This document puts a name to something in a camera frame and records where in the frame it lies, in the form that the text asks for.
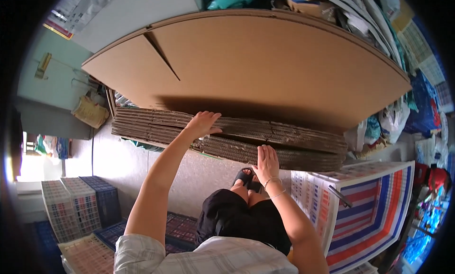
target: black shorts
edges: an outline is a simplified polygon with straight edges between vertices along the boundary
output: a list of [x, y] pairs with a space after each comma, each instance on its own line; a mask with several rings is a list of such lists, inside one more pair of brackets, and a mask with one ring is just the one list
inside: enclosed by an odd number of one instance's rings
[[257, 240], [284, 255], [291, 248], [281, 216], [271, 200], [248, 208], [242, 197], [227, 189], [213, 192], [202, 204], [202, 213], [197, 220], [196, 247], [213, 236]]

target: plaid shirt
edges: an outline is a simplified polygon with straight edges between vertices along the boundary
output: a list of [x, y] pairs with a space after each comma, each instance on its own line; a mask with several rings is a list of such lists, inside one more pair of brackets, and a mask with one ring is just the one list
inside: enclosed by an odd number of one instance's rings
[[192, 252], [169, 254], [156, 239], [119, 237], [114, 273], [298, 273], [284, 254], [255, 240], [211, 237]]

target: silver bracelet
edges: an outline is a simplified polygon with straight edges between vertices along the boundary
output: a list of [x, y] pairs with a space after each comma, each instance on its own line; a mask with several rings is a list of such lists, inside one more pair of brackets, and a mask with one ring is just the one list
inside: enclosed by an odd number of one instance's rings
[[270, 199], [273, 199], [273, 198], [275, 198], [275, 197], [278, 197], [278, 196], [280, 196], [281, 194], [283, 194], [284, 192], [286, 192], [286, 189], [283, 190], [283, 191], [282, 191], [281, 193], [279, 193], [278, 195], [275, 195], [275, 196], [270, 197]]
[[270, 181], [273, 181], [273, 180], [280, 180], [281, 182], [281, 185], [283, 185], [283, 181], [279, 178], [279, 177], [272, 177], [271, 179], [267, 180], [267, 182], [265, 182], [264, 184], [264, 190], [267, 191], [265, 188], [267, 187], [267, 184], [270, 182]]

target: sandal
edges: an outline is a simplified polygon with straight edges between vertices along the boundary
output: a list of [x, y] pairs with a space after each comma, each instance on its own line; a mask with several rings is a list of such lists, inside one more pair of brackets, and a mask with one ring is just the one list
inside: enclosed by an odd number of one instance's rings
[[247, 189], [253, 190], [256, 193], [259, 193], [261, 191], [262, 184], [259, 181], [253, 181], [253, 179], [250, 181], [250, 184], [248, 185]]
[[[243, 172], [243, 170], [245, 170], [245, 169], [249, 169], [251, 171], [250, 174], [246, 174], [245, 172]], [[237, 179], [241, 179], [243, 181], [243, 186], [245, 186], [253, 180], [254, 175], [256, 175], [256, 174], [254, 173], [252, 168], [240, 169], [240, 171], [237, 173], [237, 176], [234, 179], [234, 182], [232, 182], [232, 186], [234, 186]]]

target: woman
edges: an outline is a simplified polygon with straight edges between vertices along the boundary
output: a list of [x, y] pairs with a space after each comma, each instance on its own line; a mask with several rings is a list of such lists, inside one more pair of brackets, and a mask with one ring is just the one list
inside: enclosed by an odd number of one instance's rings
[[[204, 202], [196, 234], [198, 248], [166, 257], [169, 189], [191, 143], [222, 132], [212, 128], [220, 116], [197, 113], [151, 167], [125, 234], [117, 241], [115, 273], [328, 273], [316, 232], [285, 192], [278, 178], [277, 154], [265, 145], [258, 147], [257, 166], [243, 169], [230, 191], [218, 190]], [[258, 182], [271, 199], [253, 192]], [[293, 246], [293, 265], [286, 258], [288, 241]]]

